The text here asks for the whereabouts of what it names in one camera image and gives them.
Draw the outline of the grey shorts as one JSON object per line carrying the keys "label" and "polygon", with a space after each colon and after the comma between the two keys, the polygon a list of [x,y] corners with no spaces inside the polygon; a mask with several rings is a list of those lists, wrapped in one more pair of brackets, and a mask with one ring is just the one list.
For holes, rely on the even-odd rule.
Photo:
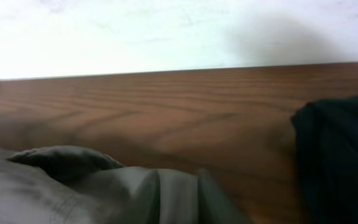
{"label": "grey shorts", "polygon": [[206,170],[124,166],[78,146],[0,148],[0,223],[249,223]]}

